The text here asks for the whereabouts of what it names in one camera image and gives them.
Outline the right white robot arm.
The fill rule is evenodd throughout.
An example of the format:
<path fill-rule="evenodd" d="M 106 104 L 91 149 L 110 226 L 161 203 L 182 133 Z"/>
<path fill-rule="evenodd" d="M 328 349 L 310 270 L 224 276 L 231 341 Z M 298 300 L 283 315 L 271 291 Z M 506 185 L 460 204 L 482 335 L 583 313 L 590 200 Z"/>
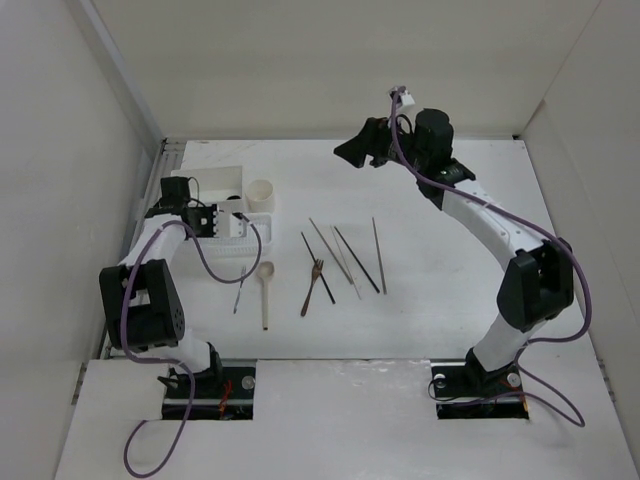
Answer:
<path fill-rule="evenodd" d="M 492 200 L 474 173 L 454 158 L 453 137 L 446 113 L 423 109 L 409 132 L 387 118 L 370 117 L 334 153 L 356 168 L 409 163 L 421 176 L 421 193 L 465 226 L 503 269 L 491 327 L 463 364 L 439 367 L 434 375 L 440 398 L 488 397 L 497 393 L 531 336 L 572 304 L 572 265 L 566 244 L 555 244 L 490 209 Z"/>

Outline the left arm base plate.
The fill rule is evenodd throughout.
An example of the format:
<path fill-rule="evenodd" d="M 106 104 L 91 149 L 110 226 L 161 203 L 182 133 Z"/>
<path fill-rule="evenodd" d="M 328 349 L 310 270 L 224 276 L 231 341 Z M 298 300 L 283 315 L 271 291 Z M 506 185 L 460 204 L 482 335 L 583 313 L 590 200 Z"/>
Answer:
<path fill-rule="evenodd" d="M 256 386 L 256 364 L 232 361 L 222 370 L 194 375 L 195 395 L 190 420 L 252 420 Z M 190 382 L 186 373 L 171 367 L 158 380 L 165 393 L 161 406 L 163 420 L 180 420 L 187 409 Z"/>

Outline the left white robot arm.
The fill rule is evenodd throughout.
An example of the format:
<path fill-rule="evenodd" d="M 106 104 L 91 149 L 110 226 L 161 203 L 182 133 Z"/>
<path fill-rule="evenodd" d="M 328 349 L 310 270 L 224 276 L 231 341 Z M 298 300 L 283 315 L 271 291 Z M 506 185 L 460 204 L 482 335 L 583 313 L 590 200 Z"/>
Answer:
<path fill-rule="evenodd" d="M 191 371 L 191 387 L 205 397 L 223 387 L 223 366 L 213 345 L 187 328 L 169 265 L 186 240 L 213 235 L 215 212 L 214 206 L 196 200 L 187 177 L 163 178 L 160 198 L 147 211 L 137 243 L 99 274 L 111 345 L 179 361 Z"/>

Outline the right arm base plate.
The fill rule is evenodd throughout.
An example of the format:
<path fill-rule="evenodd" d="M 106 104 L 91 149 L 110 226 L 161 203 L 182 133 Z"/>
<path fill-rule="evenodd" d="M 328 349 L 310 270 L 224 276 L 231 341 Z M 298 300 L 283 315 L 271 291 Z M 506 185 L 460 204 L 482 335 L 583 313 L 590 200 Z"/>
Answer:
<path fill-rule="evenodd" d="M 513 364 L 483 376 L 462 359 L 431 363 L 429 393 L 439 420 L 528 420 L 522 381 Z"/>

